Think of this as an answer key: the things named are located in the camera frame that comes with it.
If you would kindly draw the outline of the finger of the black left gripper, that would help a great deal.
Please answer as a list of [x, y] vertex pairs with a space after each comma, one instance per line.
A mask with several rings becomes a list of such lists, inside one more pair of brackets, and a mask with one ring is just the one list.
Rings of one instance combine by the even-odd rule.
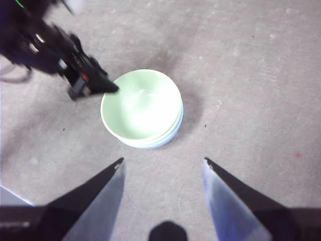
[[86, 86], [91, 93], [115, 93], [119, 90], [119, 87], [105, 75], [91, 77]]

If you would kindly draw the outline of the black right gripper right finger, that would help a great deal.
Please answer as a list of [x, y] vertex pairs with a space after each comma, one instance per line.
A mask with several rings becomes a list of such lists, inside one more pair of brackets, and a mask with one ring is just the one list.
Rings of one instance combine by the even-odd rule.
[[208, 157], [202, 179], [218, 240], [320, 240], [320, 208], [284, 206]]

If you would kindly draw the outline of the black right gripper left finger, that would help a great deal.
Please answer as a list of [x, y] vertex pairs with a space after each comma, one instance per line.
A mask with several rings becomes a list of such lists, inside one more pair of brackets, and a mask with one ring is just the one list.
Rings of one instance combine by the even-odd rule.
[[110, 240], [121, 205], [125, 160], [46, 205], [1, 206], [1, 240]]

